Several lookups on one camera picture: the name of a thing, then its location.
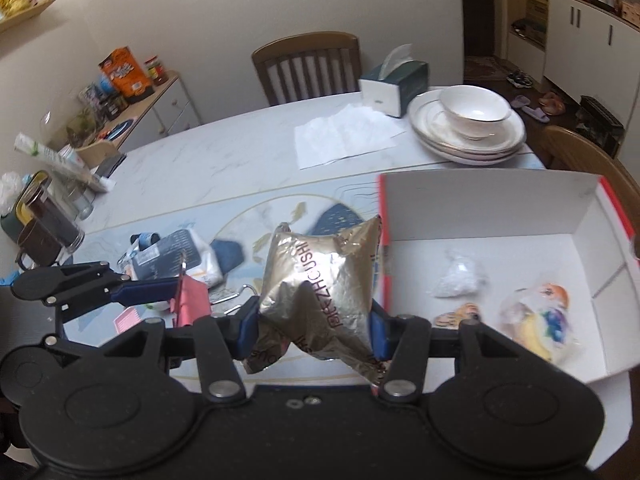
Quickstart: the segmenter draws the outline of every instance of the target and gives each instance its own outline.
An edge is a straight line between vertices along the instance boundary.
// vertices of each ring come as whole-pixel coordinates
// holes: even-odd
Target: dining table
[[[465,166],[425,149],[406,117],[395,120],[403,133],[394,137],[394,147],[300,170],[295,128],[360,103],[360,93],[354,92],[264,108],[203,124],[127,153],[111,175],[113,189],[96,197],[94,211],[81,222],[85,238],[74,254],[75,263],[108,261],[119,271],[118,261],[132,234],[165,236],[177,229],[191,229],[207,243],[216,238],[242,241],[245,263],[230,273],[233,279],[222,287],[222,296],[242,283],[259,288],[269,235],[281,221],[309,224],[307,219],[321,216],[336,204],[367,219],[378,212],[376,179],[380,173],[465,171]],[[526,145],[497,167],[545,171]],[[108,304],[84,314],[65,324],[66,336],[99,346],[117,335],[114,320],[122,309],[119,304]],[[168,327],[172,325],[165,312],[143,306],[138,314],[142,319],[161,316]],[[193,361],[172,370],[172,376],[188,389],[199,390]],[[243,373],[242,378],[249,385],[364,382],[340,361],[320,362],[293,346],[280,362],[253,376]],[[428,367],[430,384],[426,383],[425,391],[442,380],[430,379]],[[590,387],[606,410],[604,431],[588,462],[597,468],[628,438],[632,423],[628,374],[605,378]]]

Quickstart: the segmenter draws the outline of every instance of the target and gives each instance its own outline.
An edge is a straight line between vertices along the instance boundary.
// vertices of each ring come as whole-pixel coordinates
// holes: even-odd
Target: mug handle
[[[24,262],[22,260],[25,254],[26,252],[24,251],[24,249],[20,248],[20,250],[18,251],[18,255],[15,257],[15,263],[17,263],[18,267],[20,267],[22,270],[26,272],[29,269],[24,265]]]

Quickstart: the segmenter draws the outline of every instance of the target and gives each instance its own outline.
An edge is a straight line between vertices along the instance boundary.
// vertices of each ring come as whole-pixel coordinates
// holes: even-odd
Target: orange snack bag
[[[128,46],[117,48],[100,68],[129,104],[146,99],[154,92],[151,79],[131,54]]]

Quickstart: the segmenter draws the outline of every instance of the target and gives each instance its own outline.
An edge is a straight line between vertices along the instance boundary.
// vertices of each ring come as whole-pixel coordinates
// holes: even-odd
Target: white paper napkin
[[[398,122],[366,106],[347,105],[337,114],[320,117],[295,129],[300,170],[334,160],[392,148],[392,138],[404,132]]]

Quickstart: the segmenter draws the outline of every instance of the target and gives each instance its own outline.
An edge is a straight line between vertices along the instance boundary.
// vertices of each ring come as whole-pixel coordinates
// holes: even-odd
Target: open cardboard box
[[[640,267],[633,231],[603,177],[567,171],[429,170],[380,176],[383,304],[433,320],[467,301],[498,328],[514,291],[557,283],[569,293],[579,345],[559,367],[589,383],[640,363]],[[447,250],[479,261],[488,285],[474,297],[434,298]],[[434,360],[426,384],[453,375]]]

